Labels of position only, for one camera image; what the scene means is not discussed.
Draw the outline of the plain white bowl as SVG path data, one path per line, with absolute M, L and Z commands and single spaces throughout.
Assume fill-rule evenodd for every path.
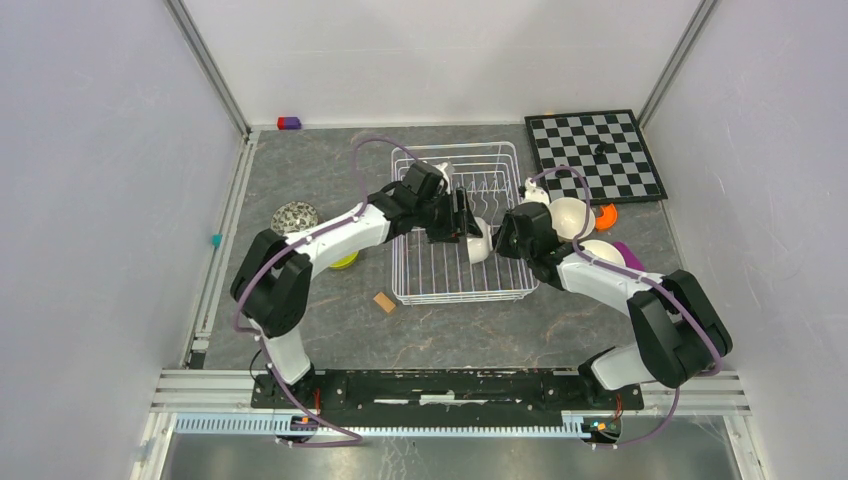
M 478 264 L 486 260 L 493 251 L 492 227 L 481 217 L 474 217 L 481 236 L 469 234 L 465 238 L 468 259 L 471 264 Z

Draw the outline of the beige flower bowl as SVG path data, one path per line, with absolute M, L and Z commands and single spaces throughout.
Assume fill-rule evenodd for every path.
M 595 214 L 578 198 L 564 197 L 553 200 L 548 209 L 552 228 L 561 242 L 586 238 L 595 229 Z

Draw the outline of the white ribbed bowl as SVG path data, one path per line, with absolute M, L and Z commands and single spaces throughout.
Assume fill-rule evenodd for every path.
M 617 266 L 626 266 L 626 261 L 622 253 L 611 243 L 602 240 L 585 240 L 579 243 L 579 246 L 585 253 L 590 254 L 596 259 Z

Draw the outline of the yellow-green bowl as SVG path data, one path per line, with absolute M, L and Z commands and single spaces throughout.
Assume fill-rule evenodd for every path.
M 338 261 L 329 265 L 331 269 L 334 270 L 343 270 L 351 267 L 359 256 L 358 251 L 354 251 L 353 253 L 339 259 Z

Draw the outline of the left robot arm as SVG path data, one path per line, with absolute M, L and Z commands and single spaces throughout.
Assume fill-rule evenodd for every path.
M 312 280 L 332 264 L 422 230 L 432 243 L 487 238 L 471 213 L 466 192 L 451 183 L 453 167 L 415 161 L 402 179 L 368 195 L 351 211 L 290 235 L 257 234 L 230 287 L 238 315 L 267 355 L 275 392 L 290 407 L 314 394 L 313 364 L 299 324 Z

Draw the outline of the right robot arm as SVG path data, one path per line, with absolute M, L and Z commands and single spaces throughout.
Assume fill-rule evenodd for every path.
M 631 384 L 678 388 L 695 376 L 717 374 L 733 341 L 696 277 L 685 270 L 661 275 L 630 268 L 611 244 L 587 239 L 593 228 L 585 202 L 561 198 L 522 202 L 506 212 L 493 235 L 495 252 L 524 261 L 539 282 L 629 318 L 632 344 L 580 366 L 580 400 L 602 408 Z

